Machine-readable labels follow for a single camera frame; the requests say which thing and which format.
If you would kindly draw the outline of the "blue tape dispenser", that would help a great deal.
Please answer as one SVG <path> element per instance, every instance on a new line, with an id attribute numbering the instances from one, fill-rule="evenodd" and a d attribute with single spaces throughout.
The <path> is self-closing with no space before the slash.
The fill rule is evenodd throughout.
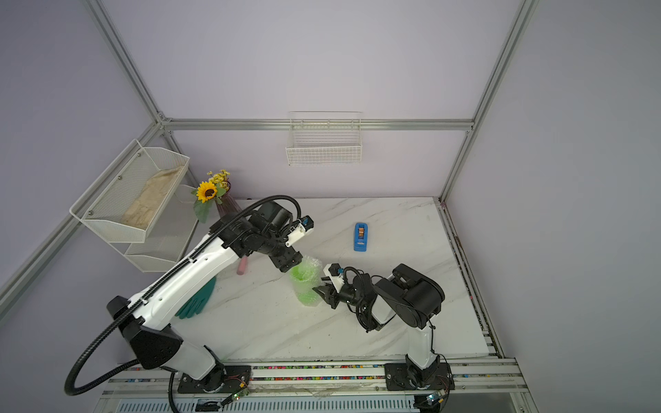
<path id="1" fill-rule="evenodd" d="M 356 223 L 354 230 L 354 251 L 366 252 L 368 249 L 368 225 Z"/>

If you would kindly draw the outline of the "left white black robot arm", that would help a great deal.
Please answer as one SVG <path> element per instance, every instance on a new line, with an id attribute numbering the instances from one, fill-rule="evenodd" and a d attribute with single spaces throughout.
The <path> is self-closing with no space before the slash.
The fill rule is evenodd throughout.
<path id="1" fill-rule="evenodd" d="M 137 309 L 120 323 L 120 333 L 144 369 L 169 368 L 191 379 L 210 381 L 225 376 L 225 366 L 205 346 L 181 337 L 171 326 L 186 303 L 218 273 L 253 253 L 270 258 L 286 273 L 302 261 L 294 244 L 311 232 L 313 219 L 291 213 L 274 200 L 229 213 L 216 221 L 198 246 L 150 287 L 130 299 L 116 297 L 108 311 Z"/>

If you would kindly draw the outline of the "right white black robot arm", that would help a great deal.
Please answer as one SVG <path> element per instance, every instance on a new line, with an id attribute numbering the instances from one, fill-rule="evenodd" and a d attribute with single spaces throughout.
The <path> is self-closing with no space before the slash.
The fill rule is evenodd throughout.
<path id="1" fill-rule="evenodd" d="M 347 306 L 366 332 L 381 330 L 394 318 L 408 327 L 406 363 L 414 373 L 427 374 L 441 362 L 434 347 L 432 318 L 442 311 L 445 292 L 430 277 L 399 264 L 391 275 L 370 275 L 339 263 L 324 267 L 321 284 L 313 288 L 333 310 Z"/>

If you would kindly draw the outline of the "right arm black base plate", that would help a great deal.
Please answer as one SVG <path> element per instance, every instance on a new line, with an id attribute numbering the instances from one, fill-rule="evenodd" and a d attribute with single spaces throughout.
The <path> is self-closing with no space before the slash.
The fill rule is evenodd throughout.
<path id="1" fill-rule="evenodd" d="M 455 389 L 451 367 L 439 354 L 428 368 L 420 368 L 409 357 L 402 363 L 384 366 L 386 386 L 389 391 L 423 391 Z"/>

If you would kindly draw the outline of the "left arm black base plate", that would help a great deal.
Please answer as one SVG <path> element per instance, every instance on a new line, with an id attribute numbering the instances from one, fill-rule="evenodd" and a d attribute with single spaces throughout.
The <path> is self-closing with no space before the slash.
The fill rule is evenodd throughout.
<path id="1" fill-rule="evenodd" d="M 205 346 L 205 349 L 213 356 L 215 367 L 200 380 L 194 380 L 184 373 L 177 388 L 179 394 L 222 393 L 231 395 L 248 389 L 252 375 L 250 365 L 223 364 L 208 346 Z"/>

